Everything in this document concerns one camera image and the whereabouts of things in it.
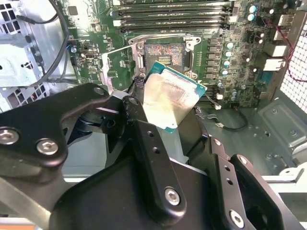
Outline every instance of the robotic arm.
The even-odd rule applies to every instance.
[[[137,98],[89,83],[0,114],[0,201],[50,230],[304,229],[195,110],[178,127],[189,165],[169,159]],[[106,134],[106,169],[72,186],[68,145],[92,132]]]

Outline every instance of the mesh panel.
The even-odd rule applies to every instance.
[[[290,71],[294,78],[307,80],[307,22],[295,47]],[[307,113],[307,82],[297,82],[286,72],[280,89]]]

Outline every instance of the red wire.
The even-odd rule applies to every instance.
[[[287,58],[287,71],[288,74],[290,76],[290,78],[292,78],[293,80],[297,81],[297,82],[307,82],[307,80],[303,80],[303,79],[297,79],[295,77],[292,76],[292,73],[290,71],[290,61],[293,57],[294,54],[294,46],[292,45],[292,43],[289,41],[289,39],[282,33],[282,31],[280,30],[280,28],[276,25],[271,24],[270,22],[264,22],[267,25],[272,25],[275,27],[275,29],[281,34],[281,36],[283,37],[284,40],[286,40],[286,42],[289,44],[290,46],[290,52],[289,52],[289,56]]]

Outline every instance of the ram slot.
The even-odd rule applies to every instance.
[[[211,1],[206,1],[206,0],[179,0],[180,3],[182,2],[209,2],[209,3],[220,3],[223,4],[223,2],[229,2],[226,0],[211,0]],[[113,0],[114,5],[150,5],[150,4],[162,4],[162,3],[169,3],[169,0]]]
[[[175,24],[175,25],[151,25],[143,27],[122,27],[122,33],[127,32],[144,32],[144,31],[161,31],[173,32],[174,30],[188,31],[191,29],[214,29],[214,28],[227,28],[226,23],[209,23],[209,24]]]
[[[138,12],[138,13],[126,13],[117,12],[114,16],[117,19],[128,19],[128,18],[169,18],[169,17],[193,17],[193,16],[211,16],[211,15],[228,15],[222,9],[212,9],[212,10],[197,10],[197,11],[187,11],[187,10],[165,10],[161,12]]]
[[[115,11],[121,12],[152,12],[165,11],[170,9],[182,8],[184,10],[202,10],[207,7],[231,7],[231,2],[228,1],[205,1],[205,2],[179,2],[179,3],[156,3],[156,4],[133,4],[125,6],[117,6],[114,8]]]
[[[153,20],[146,20],[143,19],[141,20],[134,20],[134,19],[129,19],[129,20],[123,20],[120,22],[113,21],[114,26],[128,26],[128,27],[147,27],[147,26],[164,26],[164,25],[195,25],[195,24],[210,24],[210,23],[222,23],[224,22],[224,18],[222,17],[205,17],[205,18],[196,18],[196,19],[187,19],[186,17],[184,19],[178,19],[178,18],[171,18],[168,19],[167,21],[164,19],[157,19],[156,21]]]

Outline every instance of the motherboard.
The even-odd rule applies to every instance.
[[[111,92],[158,61],[208,90],[199,105],[254,107],[285,66],[294,10],[283,0],[60,0],[80,84]]]

